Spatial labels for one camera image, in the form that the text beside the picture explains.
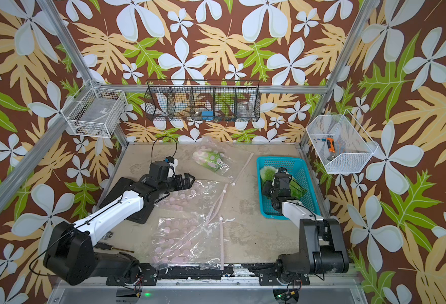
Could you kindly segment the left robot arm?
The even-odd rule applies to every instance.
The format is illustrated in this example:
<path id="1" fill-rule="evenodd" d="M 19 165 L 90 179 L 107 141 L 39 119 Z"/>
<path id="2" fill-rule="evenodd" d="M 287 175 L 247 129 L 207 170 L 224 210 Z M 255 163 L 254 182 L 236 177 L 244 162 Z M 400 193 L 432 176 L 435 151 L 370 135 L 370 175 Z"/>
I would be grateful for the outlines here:
<path id="1" fill-rule="evenodd" d="M 174 157 L 153 162 L 139 181 L 122 178 L 109 193 L 110 202 L 92 215 L 56 225 L 43 255 L 45 268 L 72 286 L 90 277 L 105 277 L 108 284 L 120 286 L 139 282 L 137 258 L 96 252 L 95 246 L 124 220 L 144 224 L 157 203 L 173 192 L 191 189 L 195 177 L 177 174 L 176 167 Z"/>

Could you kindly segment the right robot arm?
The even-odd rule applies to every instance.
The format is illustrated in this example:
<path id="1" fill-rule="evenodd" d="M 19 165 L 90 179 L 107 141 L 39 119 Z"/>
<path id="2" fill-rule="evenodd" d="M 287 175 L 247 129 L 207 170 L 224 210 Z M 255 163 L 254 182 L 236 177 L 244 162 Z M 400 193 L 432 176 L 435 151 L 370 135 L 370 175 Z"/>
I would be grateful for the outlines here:
<path id="1" fill-rule="evenodd" d="M 299 229 L 299 249 L 280 255 L 275 264 L 279 281 L 291 283 L 306 275 L 325 279 L 326 274 L 347 273 L 350 262 L 340 223 L 311 211 L 300 201 L 306 190 L 284 167 L 263 167 L 262 194 L 272 208 Z"/>

